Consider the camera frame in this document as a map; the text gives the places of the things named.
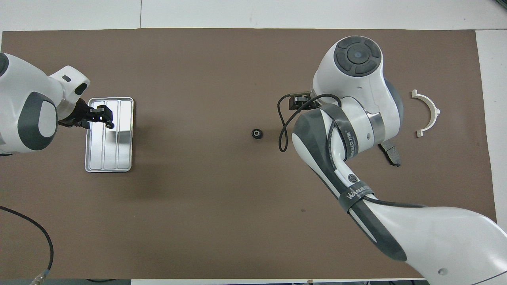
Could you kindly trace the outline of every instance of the robotic arm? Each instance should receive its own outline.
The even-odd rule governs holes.
[[[403,104],[382,70],[383,54],[371,39],[334,44],[313,78],[310,97],[319,107],[295,123],[297,153],[380,251],[430,284],[507,284],[507,234],[489,218],[378,200],[345,164],[400,129]]]
[[[56,125],[89,128],[103,122],[113,128],[113,113],[104,105],[89,107],[80,97],[90,81],[71,66],[46,76],[13,55],[0,53],[0,155],[47,147]]]

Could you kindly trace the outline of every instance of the white curved bracket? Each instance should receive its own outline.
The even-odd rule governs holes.
[[[422,137],[422,132],[425,132],[429,130],[431,127],[433,127],[433,125],[437,121],[437,117],[440,115],[440,110],[437,108],[437,106],[435,106],[435,103],[433,103],[433,101],[430,98],[422,94],[417,94],[416,89],[412,90],[412,98],[417,98],[426,103],[426,105],[428,105],[429,111],[431,112],[431,119],[429,120],[428,125],[424,129],[416,131],[417,137]]]

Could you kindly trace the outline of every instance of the metal tray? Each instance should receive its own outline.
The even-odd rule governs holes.
[[[90,123],[86,132],[85,170],[88,172],[127,172],[132,166],[134,100],[130,97],[92,98],[92,108],[106,105],[113,111],[115,127]]]

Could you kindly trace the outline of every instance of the brown table surface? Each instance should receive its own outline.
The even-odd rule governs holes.
[[[3,52],[47,74],[73,66],[91,81],[85,101],[130,96],[135,118],[129,172],[87,173],[85,130],[58,127],[45,150],[0,159],[0,203],[48,230],[52,278],[419,277],[369,242],[292,145],[277,147],[278,99],[309,90],[324,53],[353,34],[381,47],[405,121],[393,140],[401,167],[374,147],[351,169],[380,199],[495,219],[468,30],[4,32]],[[442,111],[421,138],[429,111],[413,89]],[[35,276],[47,259],[39,230],[0,212],[0,278]]]

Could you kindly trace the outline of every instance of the cable strap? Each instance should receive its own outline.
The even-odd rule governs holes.
[[[348,213],[350,207],[368,194],[373,194],[373,190],[370,186],[368,186],[368,184],[363,181],[359,181],[352,184],[349,188],[347,188],[347,190],[345,190],[345,192],[341,193],[338,198],[338,202],[340,202],[340,205],[345,212]]]

